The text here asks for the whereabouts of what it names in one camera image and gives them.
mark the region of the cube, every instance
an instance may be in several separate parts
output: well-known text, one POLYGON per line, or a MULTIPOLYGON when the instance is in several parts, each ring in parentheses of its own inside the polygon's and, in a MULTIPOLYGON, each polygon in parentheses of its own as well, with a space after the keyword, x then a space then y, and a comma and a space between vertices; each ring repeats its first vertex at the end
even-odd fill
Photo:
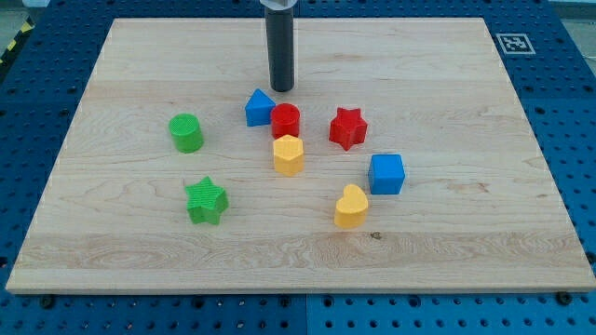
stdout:
POLYGON ((399 194, 406 179, 399 154, 373 154, 369 167, 371 194, 399 194))

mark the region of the wooden board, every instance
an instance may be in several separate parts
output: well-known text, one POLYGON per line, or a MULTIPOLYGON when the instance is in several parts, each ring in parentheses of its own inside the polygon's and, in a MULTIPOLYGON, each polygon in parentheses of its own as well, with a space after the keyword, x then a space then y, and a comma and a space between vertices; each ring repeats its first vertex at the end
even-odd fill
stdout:
POLYGON ((305 171, 273 169, 244 104, 269 88, 262 20, 116 20, 7 284, 14 293, 534 292, 594 288, 592 271, 481 19, 297 20, 305 171), (363 108, 364 144, 327 141, 363 108), (167 123, 196 114, 179 154, 167 123), (401 153, 399 196, 333 225, 371 154, 401 153), (194 225, 184 185, 231 207, 194 225))

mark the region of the blue pegboard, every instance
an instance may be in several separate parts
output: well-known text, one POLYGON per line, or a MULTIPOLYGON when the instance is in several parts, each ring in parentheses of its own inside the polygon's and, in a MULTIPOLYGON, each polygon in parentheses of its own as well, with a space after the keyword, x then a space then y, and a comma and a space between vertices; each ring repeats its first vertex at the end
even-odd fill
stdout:
MULTIPOLYGON (((584 248, 596 255, 596 79, 543 0, 303 0, 297 17, 482 17, 526 34, 509 76, 584 248)), ((53 0, 0 87, 4 287, 113 18, 262 17, 257 0, 53 0)), ((14 297, 0 334, 595 333, 596 294, 14 297)))

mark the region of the triangular block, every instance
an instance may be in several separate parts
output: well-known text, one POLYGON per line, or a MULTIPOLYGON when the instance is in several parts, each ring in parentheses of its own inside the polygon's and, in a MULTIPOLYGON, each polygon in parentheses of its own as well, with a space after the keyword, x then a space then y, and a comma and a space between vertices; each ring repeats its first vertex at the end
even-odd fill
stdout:
POLYGON ((244 108, 246 111, 246 125, 249 127, 270 125, 271 110, 275 106, 276 103, 267 97, 260 88, 255 89, 244 108))

